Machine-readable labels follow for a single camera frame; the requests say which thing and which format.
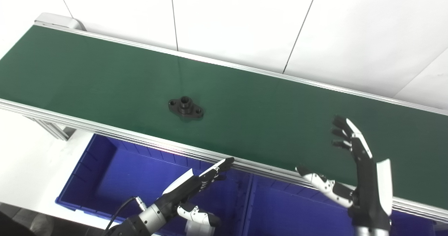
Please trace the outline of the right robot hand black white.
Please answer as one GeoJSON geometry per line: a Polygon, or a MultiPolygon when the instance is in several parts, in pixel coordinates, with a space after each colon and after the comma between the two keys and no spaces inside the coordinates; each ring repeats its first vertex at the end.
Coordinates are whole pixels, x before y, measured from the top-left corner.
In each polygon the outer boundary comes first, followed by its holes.
{"type": "Polygon", "coordinates": [[[350,189],[305,166],[295,171],[330,200],[347,209],[357,236],[388,236],[393,203],[390,159],[376,162],[360,129],[350,119],[336,115],[332,134],[339,137],[332,145],[351,153],[356,164],[357,186],[350,189]]]}

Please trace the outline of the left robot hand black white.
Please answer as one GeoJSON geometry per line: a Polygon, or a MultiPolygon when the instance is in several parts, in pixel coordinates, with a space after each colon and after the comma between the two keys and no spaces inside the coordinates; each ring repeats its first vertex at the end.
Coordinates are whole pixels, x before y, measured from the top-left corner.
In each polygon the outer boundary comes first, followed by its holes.
{"type": "Polygon", "coordinates": [[[166,223],[174,217],[181,216],[196,223],[219,227],[221,225],[219,217],[190,204],[189,200],[207,189],[212,183],[225,180],[226,176],[222,172],[227,172],[233,166],[234,161],[234,157],[222,159],[200,175],[193,174],[192,169],[189,169],[171,183],[163,191],[162,196],[155,201],[155,205],[166,223]]]}

